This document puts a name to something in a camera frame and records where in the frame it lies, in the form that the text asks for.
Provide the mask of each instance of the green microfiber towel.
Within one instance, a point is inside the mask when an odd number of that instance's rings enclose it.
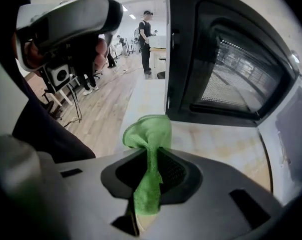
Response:
[[[133,199],[136,214],[155,215],[159,212],[160,183],[162,177],[157,168],[159,147],[171,147],[172,126],[166,115],[143,116],[123,134],[123,144],[147,150],[147,170],[136,188]]]

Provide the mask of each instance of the metal mesh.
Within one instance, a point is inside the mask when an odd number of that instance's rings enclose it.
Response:
[[[261,55],[222,40],[212,75],[199,102],[209,106],[256,112],[274,92],[281,73]]]

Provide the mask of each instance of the wooden floor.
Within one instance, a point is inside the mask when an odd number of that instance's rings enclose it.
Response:
[[[118,135],[128,101],[138,78],[144,78],[141,56],[132,54],[128,58],[117,60],[115,71],[104,67],[103,75],[96,79],[100,88],[84,96],[82,87],[77,91],[81,123],[72,123],[66,127],[78,137],[96,155],[112,155],[118,141]],[[77,118],[75,105],[63,104],[61,125]]]

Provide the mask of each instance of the black pants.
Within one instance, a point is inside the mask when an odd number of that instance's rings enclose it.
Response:
[[[112,66],[116,66],[116,64],[115,64],[115,61],[114,61],[114,59],[113,59],[113,57],[112,57],[112,55],[111,55],[111,51],[109,51],[109,54],[107,55],[107,59],[108,59],[108,61],[109,61],[109,65],[112,67]]]
[[[151,55],[151,51],[150,51],[150,45],[143,42],[140,43],[141,44],[141,53],[142,53],[142,65],[143,65],[143,69],[144,72],[146,71],[150,71],[150,55]]]
[[[95,79],[94,79],[94,77],[93,77],[93,73],[87,73],[86,75],[87,75],[87,78],[88,78],[88,80],[89,80],[89,82],[90,82],[90,85],[91,85],[92,87],[95,87],[95,86],[96,86],[96,83],[95,83]],[[84,76],[83,74],[79,74],[79,75],[78,75],[78,78],[79,78],[79,80],[81,81],[81,83],[82,83],[82,85],[84,86],[84,88],[85,88],[86,90],[89,90],[90,88],[89,88],[89,86],[87,85],[85,76]]]

